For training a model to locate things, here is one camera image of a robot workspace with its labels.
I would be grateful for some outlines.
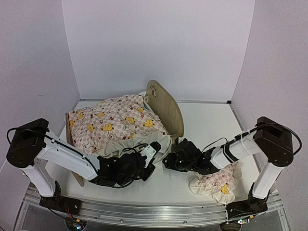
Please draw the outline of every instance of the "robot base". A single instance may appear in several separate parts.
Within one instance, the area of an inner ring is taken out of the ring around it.
[[[61,196],[60,185],[56,183],[56,190],[52,197],[42,197],[39,205],[48,209],[67,213],[66,209],[71,215],[77,215],[80,211],[81,201],[74,198]]]

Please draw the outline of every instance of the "black cable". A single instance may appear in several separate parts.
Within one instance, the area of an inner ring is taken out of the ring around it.
[[[221,137],[220,139],[218,139],[218,140],[216,140],[216,141],[210,143],[210,144],[209,144],[207,147],[205,147],[201,152],[203,153],[203,151],[204,151],[206,148],[208,148],[208,147],[211,146],[212,144],[214,144],[214,143],[216,143],[216,142],[218,142],[218,141],[220,141],[220,140],[222,140],[222,139],[225,139],[225,140],[226,140],[226,143],[228,143],[227,138]]]
[[[0,229],[2,229],[2,231],[5,231],[4,228],[1,227],[1,225],[0,225]]]
[[[135,150],[135,148],[138,148],[138,147],[144,146],[144,145],[148,146],[147,143],[141,143],[141,144],[138,144],[138,145],[136,145],[135,147],[132,147],[132,148],[124,148],[122,151],[123,151],[123,152],[129,152],[129,151],[131,151],[131,150],[134,150],[134,152],[137,153],[137,151]]]
[[[11,144],[10,137],[9,137],[9,133],[10,133],[11,131],[13,131],[13,130],[30,131],[30,132],[36,133],[36,134],[38,134],[38,135],[40,135],[40,136],[46,136],[46,137],[47,137],[47,135],[45,135],[44,133],[41,133],[41,132],[39,132],[39,131],[35,131],[35,130],[32,130],[32,129],[27,129],[27,128],[10,128],[10,129],[6,132],[6,138],[7,138],[8,142],[9,142],[9,144]]]
[[[299,143],[299,148],[293,153],[293,155],[296,155],[302,149],[302,141],[301,141],[300,137],[293,130],[291,130],[288,127],[281,125],[281,124],[262,124],[260,126],[253,128],[252,130],[250,130],[250,132],[260,130],[261,128],[264,128],[264,127],[283,128],[283,129],[287,130],[288,132],[290,132],[292,135],[294,135],[294,137],[297,139],[297,141]]]

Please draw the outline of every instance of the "white backdrop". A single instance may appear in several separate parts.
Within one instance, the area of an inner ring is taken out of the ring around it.
[[[176,99],[232,98],[254,0],[63,0],[81,98],[115,97],[157,79]]]

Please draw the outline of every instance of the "toy bed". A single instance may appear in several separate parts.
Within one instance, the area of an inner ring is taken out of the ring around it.
[[[184,123],[181,111],[174,98],[163,88],[163,86],[156,80],[149,81],[144,98],[146,104],[148,104],[147,106],[159,116],[172,140],[174,141],[176,138],[182,137],[184,134]],[[69,121],[69,113],[66,113],[66,140],[69,144],[74,145]],[[72,172],[72,174],[80,186],[83,187],[83,178],[75,172]]]

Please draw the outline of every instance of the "white wall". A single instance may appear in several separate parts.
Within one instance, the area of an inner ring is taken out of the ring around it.
[[[302,139],[302,151],[277,181],[294,231],[308,230],[307,75],[308,1],[256,0],[247,54],[232,103],[245,128],[267,116]]]
[[[3,164],[6,131],[43,117],[59,134],[79,100],[61,0],[0,0],[0,97],[0,225],[10,231],[29,180]]]
[[[177,99],[232,98],[254,0],[63,0],[82,98],[137,93],[157,79]]]

